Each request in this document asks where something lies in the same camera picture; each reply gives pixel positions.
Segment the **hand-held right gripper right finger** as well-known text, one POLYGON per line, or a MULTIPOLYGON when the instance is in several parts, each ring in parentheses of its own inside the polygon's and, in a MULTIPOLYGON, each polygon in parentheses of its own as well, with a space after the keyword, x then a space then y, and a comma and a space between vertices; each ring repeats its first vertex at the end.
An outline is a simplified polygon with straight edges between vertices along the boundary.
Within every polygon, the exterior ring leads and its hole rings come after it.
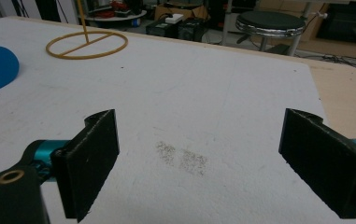
POLYGON ((317 115, 288 108, 278 152, 339 217, 356 218, 356 139, 317 115))

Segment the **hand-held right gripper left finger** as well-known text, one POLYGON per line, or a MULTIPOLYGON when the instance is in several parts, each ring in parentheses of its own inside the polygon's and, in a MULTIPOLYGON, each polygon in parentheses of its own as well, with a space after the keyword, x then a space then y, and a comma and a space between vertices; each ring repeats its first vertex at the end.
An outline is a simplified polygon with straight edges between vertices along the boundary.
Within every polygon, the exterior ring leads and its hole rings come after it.
POLYGON ((50 154, 66 218, 89 213, 120 153, 114 109, 87 117, 85 127, 50 154))

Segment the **round black stool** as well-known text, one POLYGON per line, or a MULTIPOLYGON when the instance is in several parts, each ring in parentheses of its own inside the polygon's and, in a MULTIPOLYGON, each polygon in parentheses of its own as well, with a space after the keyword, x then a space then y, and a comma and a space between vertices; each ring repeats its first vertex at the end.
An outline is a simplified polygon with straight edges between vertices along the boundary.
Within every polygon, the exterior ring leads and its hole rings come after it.
POLYGON ((248 11, 237 16, 235 27, 245 36, 262 38, 259 51, 265 51, 270 38, 292 38, 292 44, 284 48, 285 55, 293 56, 306 23, 293 15, 273 11, 248 11))

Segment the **round white table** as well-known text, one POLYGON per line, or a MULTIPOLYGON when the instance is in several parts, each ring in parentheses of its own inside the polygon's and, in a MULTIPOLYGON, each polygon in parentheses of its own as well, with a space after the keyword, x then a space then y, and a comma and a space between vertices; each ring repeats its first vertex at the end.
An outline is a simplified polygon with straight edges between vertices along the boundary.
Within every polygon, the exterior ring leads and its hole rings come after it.
POLYGON ((114 11, 111 7, 109 7, 90 11, 84 19, 86 21, 129 21, 140 19, 146 14, 146 10, 141 10, 139 14, 134 14, 131 10, 114 11))

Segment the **black equipment box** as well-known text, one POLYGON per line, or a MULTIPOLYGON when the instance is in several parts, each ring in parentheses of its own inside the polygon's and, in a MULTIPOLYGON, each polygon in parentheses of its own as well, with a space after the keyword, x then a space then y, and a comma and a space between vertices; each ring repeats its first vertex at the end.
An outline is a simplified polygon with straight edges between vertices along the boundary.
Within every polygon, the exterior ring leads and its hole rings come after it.
POLYGON ((176 24, 167 23, 165 19, 155 21, 146 26, 147 35, 175 38, 201 42, 205 33, 205 21, 202 19, 187 19, 176 24))

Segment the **white power adapter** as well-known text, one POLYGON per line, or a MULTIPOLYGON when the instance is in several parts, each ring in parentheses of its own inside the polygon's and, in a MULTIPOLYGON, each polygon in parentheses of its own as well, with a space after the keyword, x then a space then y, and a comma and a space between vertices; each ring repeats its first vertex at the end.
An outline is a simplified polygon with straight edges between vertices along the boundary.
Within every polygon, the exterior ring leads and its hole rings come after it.
POLYGON ((169 24, 177 24, 178 22, 182 21, 183 18, 184 16, 182 14, 173 14, 171 17, 167 17, 165 22, 169 24))

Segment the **cardboard box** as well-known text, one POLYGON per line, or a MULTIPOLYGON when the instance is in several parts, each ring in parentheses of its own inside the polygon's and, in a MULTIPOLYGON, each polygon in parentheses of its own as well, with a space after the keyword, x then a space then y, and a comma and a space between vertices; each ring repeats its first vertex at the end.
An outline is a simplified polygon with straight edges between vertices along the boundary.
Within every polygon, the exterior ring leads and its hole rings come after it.
POLYGON ((210 19, 208 11, 205 6, 181 8, 181 7, 166 7, 164 4, 160 4, 155 8, 154 19, 157 21, 164 17, 166 14, 182 14, 185 19, 199 18, 205 21, 210 19))

